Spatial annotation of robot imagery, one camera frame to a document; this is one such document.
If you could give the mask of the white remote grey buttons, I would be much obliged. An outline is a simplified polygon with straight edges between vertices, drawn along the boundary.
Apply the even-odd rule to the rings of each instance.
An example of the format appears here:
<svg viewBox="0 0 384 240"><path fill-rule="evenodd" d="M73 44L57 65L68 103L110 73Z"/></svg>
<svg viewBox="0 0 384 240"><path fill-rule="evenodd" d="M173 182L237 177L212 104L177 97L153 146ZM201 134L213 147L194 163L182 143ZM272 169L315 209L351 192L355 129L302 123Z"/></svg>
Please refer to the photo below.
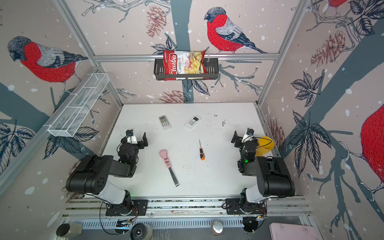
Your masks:
<svg viewBox="0 0 384 240"><path fill-rule="evenodd" d="M169 130L172 126L167 118L167 116L163 115L159 117L160 123L164 131Z"/></svg>

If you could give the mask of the orange black screwdriver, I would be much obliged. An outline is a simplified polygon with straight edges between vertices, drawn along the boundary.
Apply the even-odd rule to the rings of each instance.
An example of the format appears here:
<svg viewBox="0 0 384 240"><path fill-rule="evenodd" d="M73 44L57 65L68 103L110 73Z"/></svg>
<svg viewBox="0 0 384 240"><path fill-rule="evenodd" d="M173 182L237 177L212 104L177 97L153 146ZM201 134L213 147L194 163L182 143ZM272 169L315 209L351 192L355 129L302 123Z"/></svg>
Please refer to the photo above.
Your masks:
<svg viewBox="0 0 384 240"><path fill-rule="evenodd" d="M202 145L201 145L201 141L199 141L199 145L200 145L200 148L199 148L199 150L200 150L200 159L202 161L204 161L205 160L205 154L204 154L204 151L203 151L203 148L202 148Z"/></svg>

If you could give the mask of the white remote green buttons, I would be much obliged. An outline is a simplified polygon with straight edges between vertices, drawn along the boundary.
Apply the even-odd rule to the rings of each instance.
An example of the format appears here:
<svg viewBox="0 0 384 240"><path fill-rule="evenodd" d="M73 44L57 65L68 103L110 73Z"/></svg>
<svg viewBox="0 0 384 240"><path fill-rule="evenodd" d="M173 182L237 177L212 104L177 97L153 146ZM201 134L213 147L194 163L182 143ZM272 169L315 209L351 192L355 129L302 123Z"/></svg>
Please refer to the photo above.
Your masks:
<svg viewBox="0 0 384 240"><path fill-rule="evenodd" d="M201 118L195 115L184 124L184 127L187 130L192 130L200 121L201 121Z"/></svg>

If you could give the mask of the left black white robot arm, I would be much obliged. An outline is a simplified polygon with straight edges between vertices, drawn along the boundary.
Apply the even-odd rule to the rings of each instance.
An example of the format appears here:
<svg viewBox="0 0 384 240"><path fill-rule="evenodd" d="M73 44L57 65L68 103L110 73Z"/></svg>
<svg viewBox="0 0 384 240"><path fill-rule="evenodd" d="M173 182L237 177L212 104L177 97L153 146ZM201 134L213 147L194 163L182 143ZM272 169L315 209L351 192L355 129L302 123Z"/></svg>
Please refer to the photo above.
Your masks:
<svg viewBox="0 0 384 240"><path fill-rule="evenodd" d="M117 147L118 160L114 160L111 155L84 157L68 177L66 190L70 193L94 196L110 205L129 208L132 205L129 191L117 187L108 177L133 177L139 161L139 150L148 145L146 134L138 141L134 130L127 130L126 136Z"/></svg>

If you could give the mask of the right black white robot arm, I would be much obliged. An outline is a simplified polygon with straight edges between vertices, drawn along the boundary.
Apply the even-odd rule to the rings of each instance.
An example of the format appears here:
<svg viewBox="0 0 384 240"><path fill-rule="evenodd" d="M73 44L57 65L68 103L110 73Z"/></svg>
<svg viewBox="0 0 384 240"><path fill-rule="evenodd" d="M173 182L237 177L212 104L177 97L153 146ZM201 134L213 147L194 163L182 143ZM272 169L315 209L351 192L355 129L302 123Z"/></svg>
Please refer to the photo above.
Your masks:
<svg viewBox="0 0 384 240"><path fill-rule="evenodd" d="M275 147L272 139L257 137L255 131L248 128L242 137L234 132L231 143L240 152L240 159L237 162L239 172L243 176L256 178L254 186L242 190L240 194L242 206L295 195L295 185L284 160L264 156Z"/></svg>

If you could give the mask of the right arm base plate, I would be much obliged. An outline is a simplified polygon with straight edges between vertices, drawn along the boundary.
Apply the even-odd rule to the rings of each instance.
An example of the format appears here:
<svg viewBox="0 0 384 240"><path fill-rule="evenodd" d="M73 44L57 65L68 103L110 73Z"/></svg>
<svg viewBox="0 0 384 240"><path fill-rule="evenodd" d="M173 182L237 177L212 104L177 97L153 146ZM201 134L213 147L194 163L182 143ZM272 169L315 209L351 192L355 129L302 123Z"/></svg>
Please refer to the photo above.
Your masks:
<svg viewBox="0 0 384 240"><path fill-rule="evenodd" d="M265 204L249 203L246 200L229 198L225 199L222 208L228 215L266 215L267 206Z"/></svg>

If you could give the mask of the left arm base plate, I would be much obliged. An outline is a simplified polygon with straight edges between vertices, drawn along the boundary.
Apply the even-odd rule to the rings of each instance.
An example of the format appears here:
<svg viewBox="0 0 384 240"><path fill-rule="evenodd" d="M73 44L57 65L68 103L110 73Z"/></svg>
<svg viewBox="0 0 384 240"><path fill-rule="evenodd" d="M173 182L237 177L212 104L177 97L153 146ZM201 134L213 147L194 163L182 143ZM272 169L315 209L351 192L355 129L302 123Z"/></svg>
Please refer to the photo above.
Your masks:
<svg viewBox="0 0 384 240"><path fill-rule="evenodd" d="M131 200L120 205L108 205L105 215L107 217L136 217L145 216L148 200Z"/></svg>

